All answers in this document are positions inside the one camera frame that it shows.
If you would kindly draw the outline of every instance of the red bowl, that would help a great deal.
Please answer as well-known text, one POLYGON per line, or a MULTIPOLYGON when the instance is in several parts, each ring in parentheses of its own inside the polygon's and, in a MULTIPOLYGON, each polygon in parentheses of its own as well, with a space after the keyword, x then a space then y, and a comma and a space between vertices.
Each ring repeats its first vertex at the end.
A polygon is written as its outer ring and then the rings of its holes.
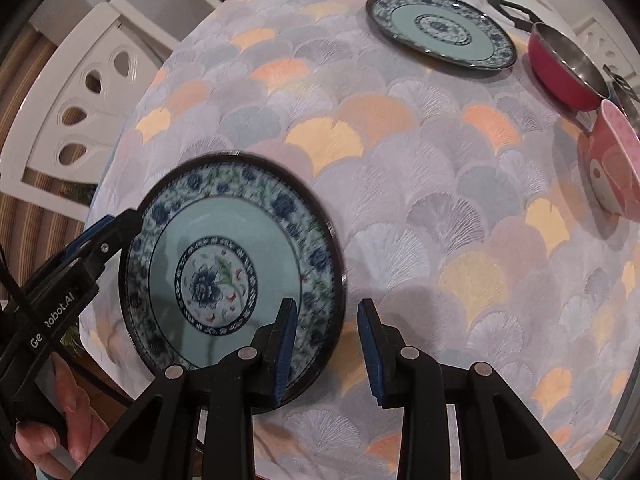
POLYGON ((545 23, 535 23, 529 37, 533 72, 558 100, 588 112, 609 96, 597 67, 573 41, 545 23))
POLYGON ((603 100, 589 136, 591 187, 604 209, 640 222, 640 140, 625 115, 603 100))

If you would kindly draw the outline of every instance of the metal pot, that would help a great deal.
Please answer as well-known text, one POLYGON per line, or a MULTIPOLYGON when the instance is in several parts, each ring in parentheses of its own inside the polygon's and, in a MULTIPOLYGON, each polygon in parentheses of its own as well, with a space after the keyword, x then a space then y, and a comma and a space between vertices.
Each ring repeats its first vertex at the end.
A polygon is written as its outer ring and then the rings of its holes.
POLYGON ((600 70, 589 56, 559 30, 550 27, 519 4, 505 0, 487 0, 489 4, 509 18, 516 28, 530 33, 529 60, 533 72, 559 101, 574 110, 590 111, 610 95, 609 87, 600 70), (526 14, 530 21, 511 16, 504 7, 526 14))

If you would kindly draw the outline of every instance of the plate rim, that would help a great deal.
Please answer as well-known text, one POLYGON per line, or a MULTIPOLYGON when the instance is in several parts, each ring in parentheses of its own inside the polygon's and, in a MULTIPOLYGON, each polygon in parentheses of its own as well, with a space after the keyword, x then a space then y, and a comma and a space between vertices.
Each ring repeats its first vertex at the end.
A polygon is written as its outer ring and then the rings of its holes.
POLYGON ((474 69, 474 70, 486 70, 488 72, 500 72, 500 70, 505 70, 507 68, 512 67, 516 63, 516 61, 518 60, 518 49, 516 48, 515 43, 513 43, 513 39, 511 39, 511 36, 507 33, 507 31, 504 30, 504 28, 501 27, 500 24, 497 23, 486 12, 482 12, 482 10, 480 10, 477 7, 471 5, 470 3, 467 3, 464 0, 452 0, 452 1, 465 4, 466 6, 469 6, 469 7, 473 8, 473 9, 477 10, 478 13, 482 14, 487 19, 489 19, 489 21, 492 22, 495 25, 495 27, 497 27, 501 31, 503 31, 505 36, 509 40, 509 44, 511 45, 511 50, 513 52, 513 55, 511 56, 511 59, 507 63, 505 63, 504 65, 502 65, 500 67, 489 67, 489 66, 478 66, 478 65, 472 66, 473 63, 465 62, 463 60, 456 59, 456 58, 453 58, 451 56, 447 56, 445 54, 439 54, 437 52, 434 52, 433 50, 427 51, 426 49, 421 48, 420 46, 418 46, 417 43, 414 43, 412 41, 404 40, 403 38, 400 38, 399 36, 392 34, 391 31, 389 31, 385 27, 382 27, 380 25, 380 23, 378 23, 378 21, 373 17, 373 5, 377 1, 378 0, 367 0, 367 2, 365 3, 365 8, 366 8, 366 11, 367 11, 367 18, 369 20, 371 20, 376 25, 376 28, 380 32, 382 32, 382 34, 384 34, 386 37, 391 38, 392 40, 395 40, 398 43, 402 43, 405 46, 408 46, 408 47, 412 48, 416 52, 420 52, 422 54, 426 54, 429 57, 433 57, 433 59, 439 59, 439 60, 445 61, 447 63, 455 64, 455 65, 458 65, 458 66, 463 66, 465 68, 471 68, 471 69, 474 69))
MULTIPOLYGON (((294 192, 298 193, 300 198, 309 207, 311 213, 319 221, 322 232, 328 241, 328 248, 332 258, 332 264, 334 268, 333 282, 335 290, 335 302, 334 309, 336 314, 332 317, 332 324, 329 328, 328 337, 324 340, 324 344, 321 350, 316 354, 316 358, 307 367, 306 371, 298 378, 291 388, 287 388, 287 391, 282 398, 280 406, 291 402, 295 398, 299 397, 306 389, 308 389, 322 371, 328 365, 329 360, 334 354, 335 348, 338 344, 338 339, 342 333, 342 327, 344 325, 344 316, 346 312, 346 293, 347 293, 347 276, 346 268, 344 265, 344 258, 342 256, 342 250, 340 248, 340 242, 338 240, 337 232, 334 224, 329 218, 328 213, 321 205, 315 194, 293 173, 284 168, 283 166, 264 158, 262 156, 254 155, 253 153, 240 152, 239 150, 226 150, 214 153, 207 153, 200 155, 190 160, 179 164, 165 176, 163 176, 154 186, 149 190, 145 197, 140 202, 137 211, 144 215, 145 210, 153 202, 159 193, 166 188, 168 184, 187 173, 188 171, 196 168, 206 166, 207 164, 220 164, 224 162, 245 163, 253 167, 265 170, 268 173, 273 174, 277 178, 281 179, 284 184, 289 186, 294 192)), ((118 296, 120 300, 120 310, 127 329, 127 333, 132 339, 133 345, 136 349, 136 353, 142 359, 142 362, 148 368, 148 370, 158 377, 164 373, 164 370, 159 370, 153 360, 146 354, 146 352, 139 348, 140 336, 136 330, 132 327, 129 316, 126 315, 126 310, 129 310, 129 300, 127 297, 127 283, 126 273, 127 264, 129 261, 129 252, 134 238, 127 243, 120 253, 120 261, 118 264, 118 296)))

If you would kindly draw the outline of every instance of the ginkgo leaf pattern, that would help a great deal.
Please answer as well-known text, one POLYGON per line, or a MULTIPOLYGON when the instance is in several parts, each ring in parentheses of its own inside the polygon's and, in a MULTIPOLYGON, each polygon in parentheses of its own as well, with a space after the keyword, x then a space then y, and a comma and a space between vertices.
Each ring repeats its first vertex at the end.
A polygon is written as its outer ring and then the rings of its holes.
MULTIPOLYGON (((372 297, 436 359, 490 362, 577 466, 638 355, 639 226, 600 207, 584 177, 587 132, 522 45, 508 71, 446 66, 382 38, 365 2, 220 5, 124 123, 87 225, 137 208, 196 156, 266 156, 330 216, 348 276, 345 327, 372 297)), ((152 378, 122 320, 118 258, 81 334, 137 397, 152 378)), ((270 478, 260 464, 274 462, 287 478, 396 477, 402 412, 377 407, 359 352, 357 340, 339 344, 309 390, 260 416, 258 475, 270 478)))
POLYGON ((424 227, 446 254, 484 241, 478 211, 466 200, 447 193, 431 193, 418 200, 409 211, 410 224, 424 227))

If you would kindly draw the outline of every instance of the plate center medallion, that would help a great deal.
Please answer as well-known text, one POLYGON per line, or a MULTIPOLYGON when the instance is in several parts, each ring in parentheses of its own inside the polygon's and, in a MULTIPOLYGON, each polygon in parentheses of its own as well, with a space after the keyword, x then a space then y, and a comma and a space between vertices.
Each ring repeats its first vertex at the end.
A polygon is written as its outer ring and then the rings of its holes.
POLYGON ((459 23, 444 16, 422 14, 415 19, 415 26, 434 40, 452 45, 471 43, 472 37, 469 31, 459 23))
POLYGON ((201 332, 227 335, 242 327, 255 308, 254 264, 229 238, 194 241, 175 269, 175 298, 184 317, 201 332))

